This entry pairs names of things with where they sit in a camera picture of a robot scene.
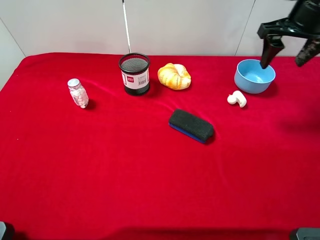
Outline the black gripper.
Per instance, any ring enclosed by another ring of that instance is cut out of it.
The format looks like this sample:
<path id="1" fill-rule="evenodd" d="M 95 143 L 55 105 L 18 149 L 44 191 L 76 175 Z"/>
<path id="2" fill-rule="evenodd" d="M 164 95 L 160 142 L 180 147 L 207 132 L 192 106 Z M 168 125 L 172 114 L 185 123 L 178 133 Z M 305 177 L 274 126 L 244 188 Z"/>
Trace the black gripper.
<path id="1" fill-rule="evenodd" d="M 295 63 L 302 67 L 320 53 L 320 1 L 298 0 L 288 17 L 261 23 L 257 34 L 263 39 L 260 66 L 266 69 L 285 46 L 283 36 L 307 39 L 295 57 Z"/>

